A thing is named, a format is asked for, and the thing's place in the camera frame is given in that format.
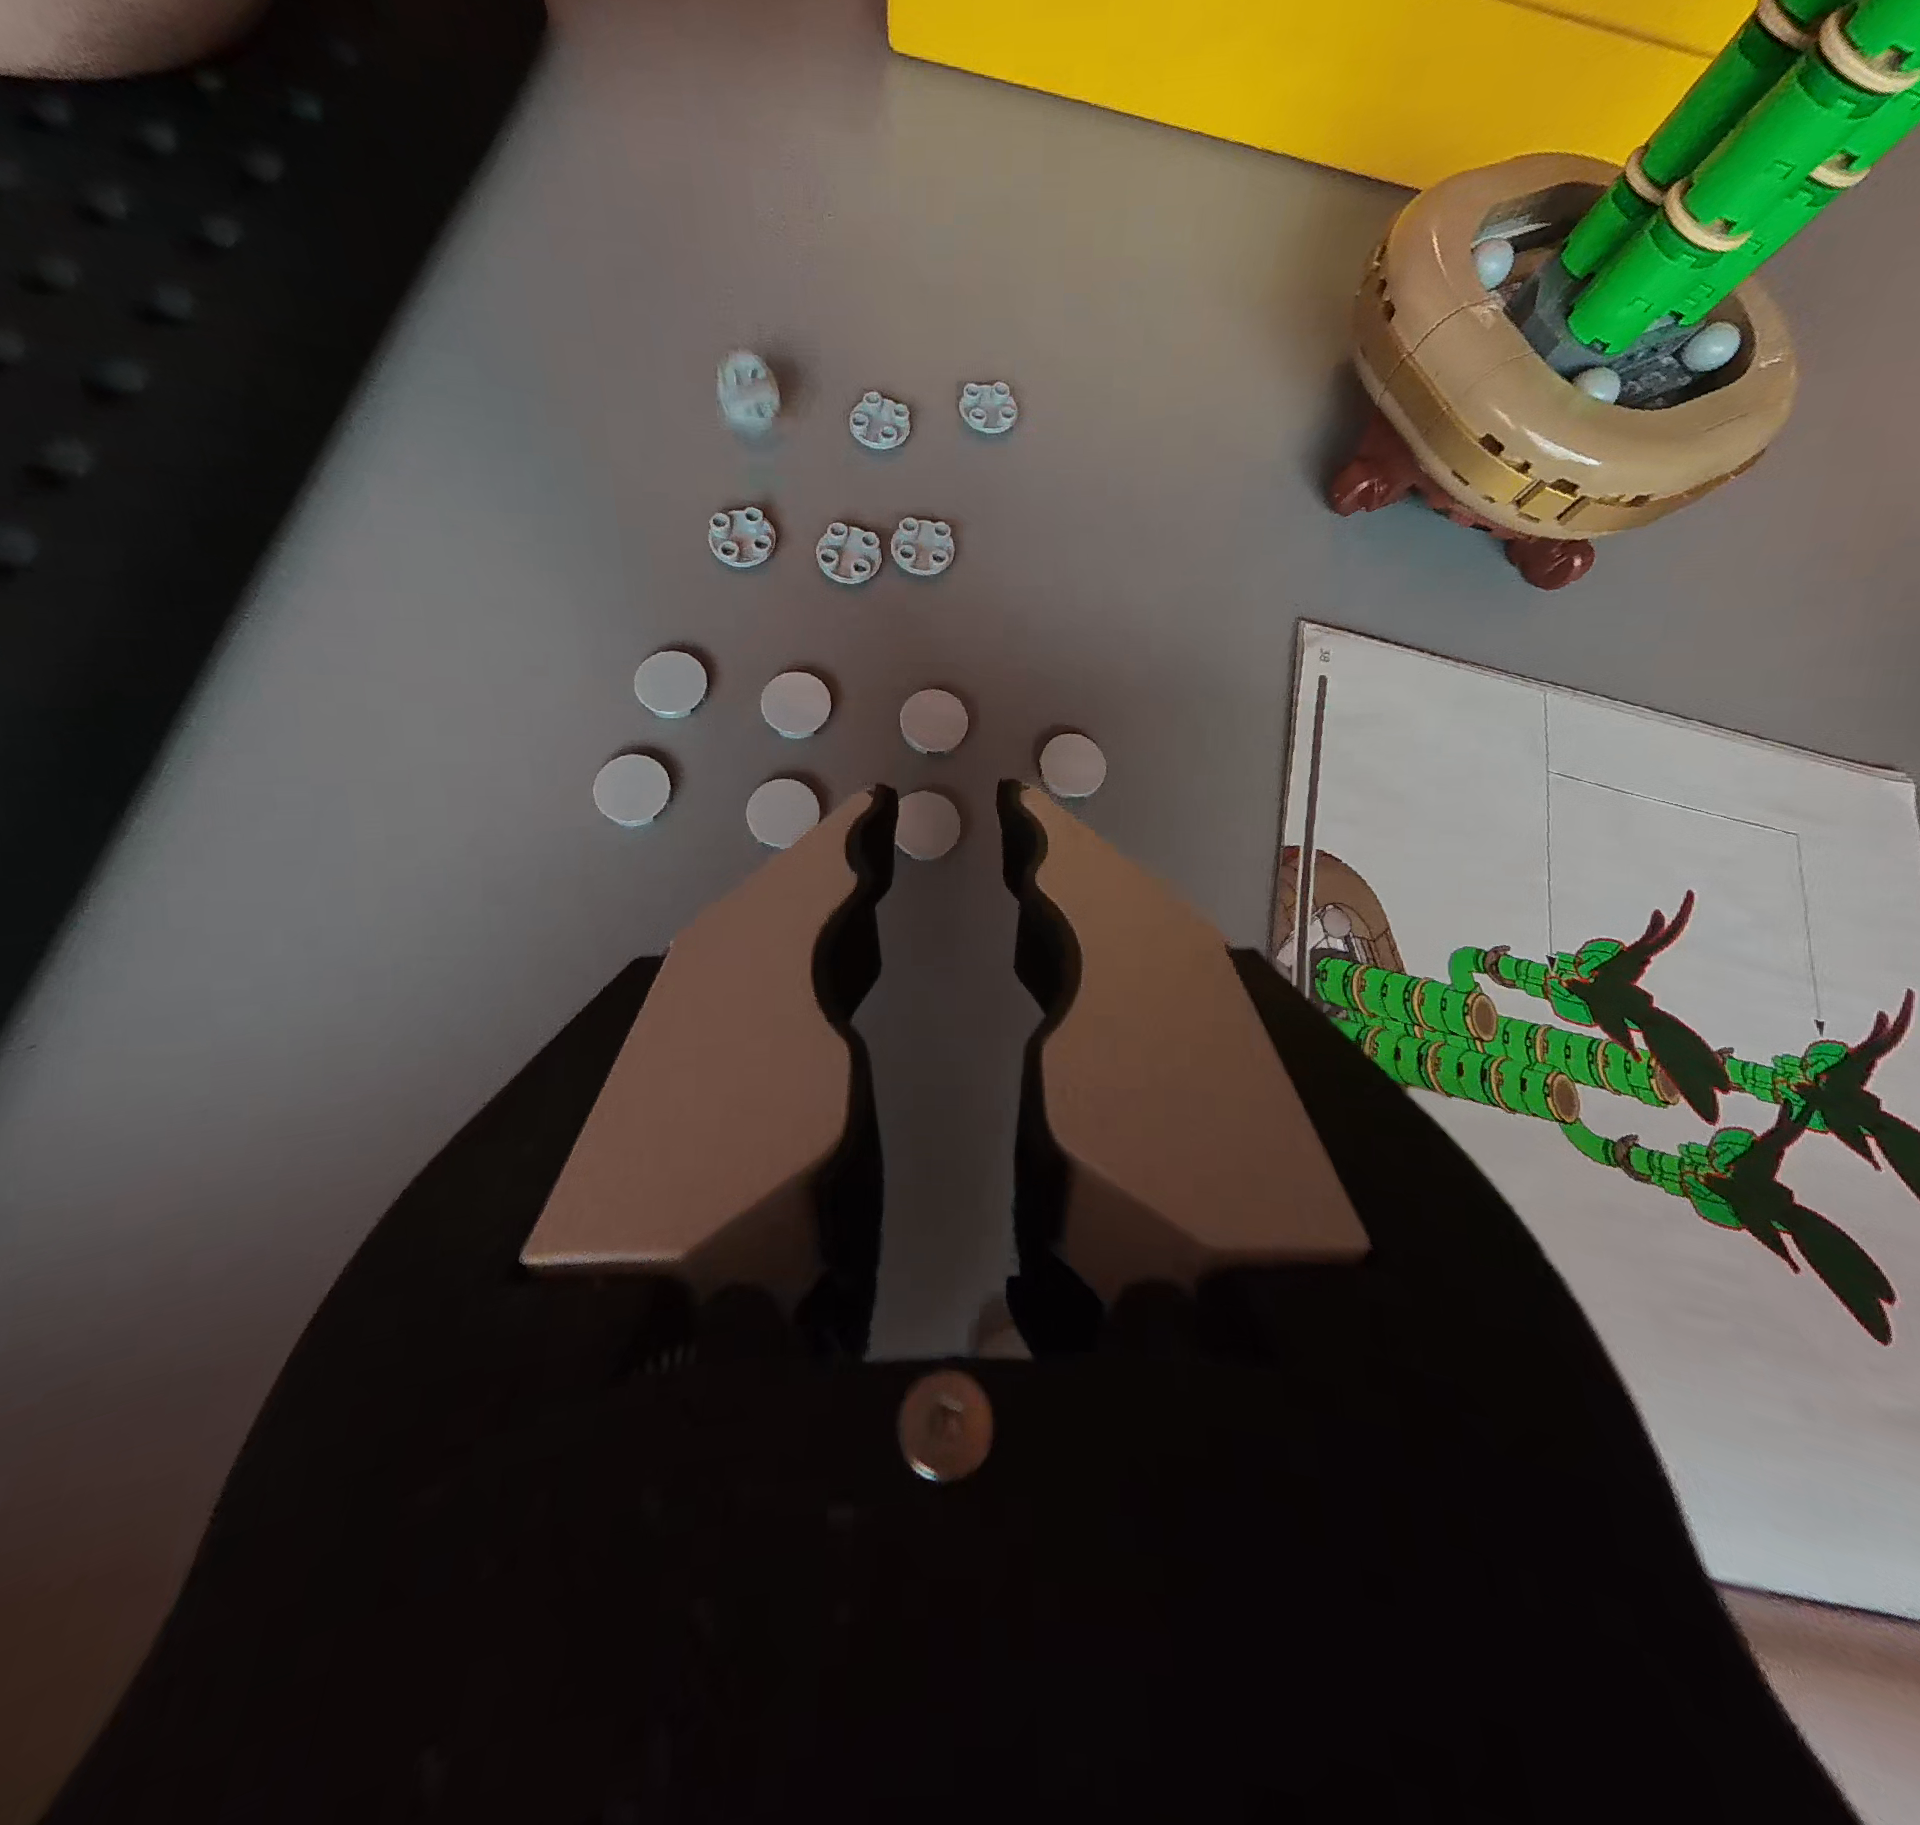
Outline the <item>yellow plastic bin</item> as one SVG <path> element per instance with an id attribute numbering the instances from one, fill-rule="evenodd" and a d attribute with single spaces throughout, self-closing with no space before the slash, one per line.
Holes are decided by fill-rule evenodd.
<path id="1" fill-rule="evenodd" d="M 886 0 L 912 60 L 1427 186 L 1621 162 L 1758 0 Z"/>

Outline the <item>black studded mat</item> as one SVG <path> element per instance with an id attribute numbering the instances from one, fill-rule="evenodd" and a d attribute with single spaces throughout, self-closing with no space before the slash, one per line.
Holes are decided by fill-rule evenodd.
<path id="1" fill-rule="evenodd" d="M 166 73 L 5 78 L 6 1022 L 544 32 L 544 0 L 267 0 Z"/>

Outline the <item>lego instruction booklet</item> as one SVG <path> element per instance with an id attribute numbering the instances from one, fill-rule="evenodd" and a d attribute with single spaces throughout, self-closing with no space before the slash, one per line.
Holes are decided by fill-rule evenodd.
<path id="1" fill-rule="evenodd" d="M 1915 789 L 1308 622 L 1270 953 L 1573 1286 L 1708 1567 L 1914 1619 Z"/>

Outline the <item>group of studded round plates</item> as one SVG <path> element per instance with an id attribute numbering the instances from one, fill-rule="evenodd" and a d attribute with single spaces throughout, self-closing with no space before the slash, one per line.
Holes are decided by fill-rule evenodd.
<path id="1" fill-rule="evenodd" d="M 716 406 L 738 436 L 768 436 L 782 411 L 770 361 L 753 348 L 725 353 L 716 365 Z M 965 429 L 1000 439 L 1019 424 L 1019 401 L 1008 378 L 968 378 L 956 390 L 956 415 Z M 901 398 L 869 390 L 850 404 L 846 428 L 859 449 L 891 453 L 911 441 L 914 415 Z M 734 572 L 770 562 L 778 548 L 778 527 L 761 506 L 717 510 L 708 517 L 704 538 L 710 554 Z M 934 515 L 902 515 L 886 541 L 869 527 L 835 517 L 812 548 L 823 578 L 839 589 L 868 585 L 886 562 L 907 576 L 937 578 L 953 559 L 953 527 Z"/>

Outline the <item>lego bamboo plant in pot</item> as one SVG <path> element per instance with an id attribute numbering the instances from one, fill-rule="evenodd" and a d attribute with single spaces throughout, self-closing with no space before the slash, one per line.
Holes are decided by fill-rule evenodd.
<path id="1" fill-rule="evenodd" d="M 1753 468 L 1798 358 L 1764 268 L 1917 115 L 1917 0 L 1754 0 L 1622 165 L 1536 152 L 1416 192 L 1357 292 L 1372 420 L 1340 515 L 1409 497 L 1536 589 Z"/>

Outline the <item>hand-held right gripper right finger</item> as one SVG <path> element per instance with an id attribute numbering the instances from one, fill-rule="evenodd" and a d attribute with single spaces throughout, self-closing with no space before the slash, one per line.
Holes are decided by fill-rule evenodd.
<path id="1" fill-rule="evenodd" d="M 1228 937 L 1044 788 L 997 788 L 1019 1056 L 1012 1330 L 1092 1346 L 1136 1286 L 1352 1265 L 1372 1239 Z"/>

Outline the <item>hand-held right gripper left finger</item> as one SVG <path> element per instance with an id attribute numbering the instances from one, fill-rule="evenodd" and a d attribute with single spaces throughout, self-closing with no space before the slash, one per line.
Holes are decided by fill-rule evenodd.
<path id="1" fill-rule="evenodd" d="M 883 1156 L 854 1011 L 880 970 L 894 789 L 869 785 L 683 925 L 656 965 L 521 1264 L 764 1293 L 864 1357 Z"/>

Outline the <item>group of smooth round tiles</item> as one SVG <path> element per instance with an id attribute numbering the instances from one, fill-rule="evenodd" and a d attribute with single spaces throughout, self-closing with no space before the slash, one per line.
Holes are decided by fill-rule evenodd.
<path id="1" fill-rule="evenodd" d="M 679 721 L 708 697 L 708 664 L 683 649 L 659 649 L 634 673 L 634 695 L 659 721 Z M 824 677 L 785 668 L 761 692 L 763 724 L 779 739 L 801 741 L 823 732 L 833 693 Z M 972 715 L 956 692 L 921 688 L 901 707 L 901 736 L 917 755 L 950 755 L 972 729 Z M 1039 749 L 1044 788 L 1054 799 L 1090 799 L 1107 777 L 1102 744 L 1085 732 L 1048 736 Z M 593 774 L 591 801 L 620 829 L 642 829 L 659 818 L 676 795 L 676 777 L 663 755 L 628 749 L 611 755 Z M 751 795 L 751 838 L 768 849 L 785 849 L 824 818 L 821 795 L 797 777 L 779 774 Z M 912 860 L 950 854 L 965 829 L 957 802 L 940 789 L 907 791 L 898 812 L 898 849 Z"/>

